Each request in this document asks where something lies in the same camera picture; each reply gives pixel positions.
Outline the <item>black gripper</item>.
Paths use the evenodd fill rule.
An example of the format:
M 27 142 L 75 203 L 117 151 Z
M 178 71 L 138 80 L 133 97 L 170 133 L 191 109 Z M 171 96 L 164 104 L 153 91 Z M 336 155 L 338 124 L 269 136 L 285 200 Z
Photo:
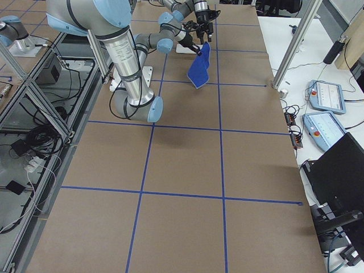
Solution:
M 185 36 L 179 41 L 179 44 L 185 48 L 189 48 L 194 51 L 198 56 L 201 56 L 201 48 L 197 47 L 193 42 L 193 37 L 190 34 L 185 34 Z
M 203 37 L 207 34 L 207 37 L 211 37 L 213 34 L 212 21 L 217 19 L 220 15 L 220 10 L 201 10 L 196 12 L 196 19 L 198 24 L 197 36 Z

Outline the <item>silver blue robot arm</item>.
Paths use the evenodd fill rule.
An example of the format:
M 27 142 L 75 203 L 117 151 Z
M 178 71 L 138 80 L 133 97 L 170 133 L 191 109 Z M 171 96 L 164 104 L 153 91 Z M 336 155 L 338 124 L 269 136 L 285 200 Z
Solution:
M 207 35 L 210 41 L 214 33 L 213 21 L 220 15 L 220 10 L 212 10 L 209 7 L 207 1 L 149 1 L 151 5 L 154 2 L 159 6 L 163 6 L 172 12 L 173 17 L 182 22 L 190 14 L 194 14 L 196 17 L 196 27 L 192 27 L 196 30 L 197 37 L 204 40 L 204 35 Z
M 52 28 L 76 36 L 92 32 L 105 45 L 123 84 L 115 91 L 115 107 L 122 119 L 153 123 L 162 115 L 163 100 L 148 87 L 142 73 L 149 49 L 168 54 L 177 41 L 196 53 L 200 50 L 181 22 L 194 13 L 197 23 L 203 23 L 207 2 L 160 1 L 160 4 L 169 11 L 159 17 L 159 32 L 133 36 L 130 23 L 135 1 L 46 2 L 47 20 Z

